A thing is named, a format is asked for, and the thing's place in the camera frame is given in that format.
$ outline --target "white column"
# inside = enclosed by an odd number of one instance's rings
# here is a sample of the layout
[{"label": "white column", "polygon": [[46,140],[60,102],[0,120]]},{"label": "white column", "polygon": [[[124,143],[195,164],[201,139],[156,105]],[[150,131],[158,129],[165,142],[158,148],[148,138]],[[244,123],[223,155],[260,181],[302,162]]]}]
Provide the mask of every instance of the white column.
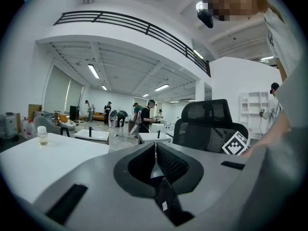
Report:
[{"label": "white column", "polygon": [[203,80],[196,80],[196,102],[204,101],[205,99],[205,88]]}]

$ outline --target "bottle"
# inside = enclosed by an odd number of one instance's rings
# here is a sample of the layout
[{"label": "bottle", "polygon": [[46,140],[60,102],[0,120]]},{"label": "bottle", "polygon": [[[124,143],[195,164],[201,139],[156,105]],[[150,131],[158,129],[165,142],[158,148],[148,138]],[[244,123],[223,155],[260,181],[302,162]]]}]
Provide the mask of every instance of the bottle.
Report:
[{"label": "bottle", "polygon": [[28,120],[28,124],[27,124],[27,137],[28,139],[32,138],[32,121]]},{"label": "bottle", "polygon": [[27,125],[28,125],[28,120],[26,117],[24,117],[21,123],[21,130],[24,137],[27,137]]},{"label": "bottle", "polygon": [[38,142],[40,145],[45,145],[48,143],[46,127],[38,127]]}]

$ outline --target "white label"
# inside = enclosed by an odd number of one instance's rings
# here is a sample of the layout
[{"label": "white label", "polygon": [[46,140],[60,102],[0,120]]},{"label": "white label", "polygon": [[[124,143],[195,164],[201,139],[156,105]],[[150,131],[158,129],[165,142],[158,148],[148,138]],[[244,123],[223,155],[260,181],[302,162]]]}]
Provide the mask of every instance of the white label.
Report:
[{"label": "white label", "polygon": [[167,202],[164,201],[164,202],[163,202],[163,211],[165,211],[165,210],[167,210],[167,209],[168,209],[168,207],[167,207]]}]

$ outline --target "black t-shirt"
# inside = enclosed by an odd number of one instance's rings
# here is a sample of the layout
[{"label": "black t-shirt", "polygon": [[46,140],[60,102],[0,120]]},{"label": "black t-shirt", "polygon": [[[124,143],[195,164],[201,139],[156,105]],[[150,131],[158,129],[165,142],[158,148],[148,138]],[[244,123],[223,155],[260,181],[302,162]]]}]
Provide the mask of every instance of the black t-shirt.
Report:
[{"label": "black t-shirt", "polygon": [[105,105],[104,109],[105,109],[105,112],[109,114],[109,112],[111,111],[111,106]]},{"label": "black t-shirt", "polygon": [[141,111],[141,120],[142,120],[142,123],[148,127],[150,125],[150,122],[148,121],[144,121],[143,119],[144,118],[150,118],[150,109],[149,107],[145,107],[142,111]]}]

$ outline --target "cardboard box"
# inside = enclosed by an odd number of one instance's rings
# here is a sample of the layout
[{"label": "cardboard box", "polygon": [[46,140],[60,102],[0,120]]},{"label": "cardboard box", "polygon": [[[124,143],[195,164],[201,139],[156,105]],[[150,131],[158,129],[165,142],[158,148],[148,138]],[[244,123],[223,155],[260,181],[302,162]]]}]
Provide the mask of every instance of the cardboard box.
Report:
[{"label": "cardboard box", "polygon": [[34,112],[42,111],[42,104],[29,104],[28,108],[28,118],[29,120],[34,120]]}]

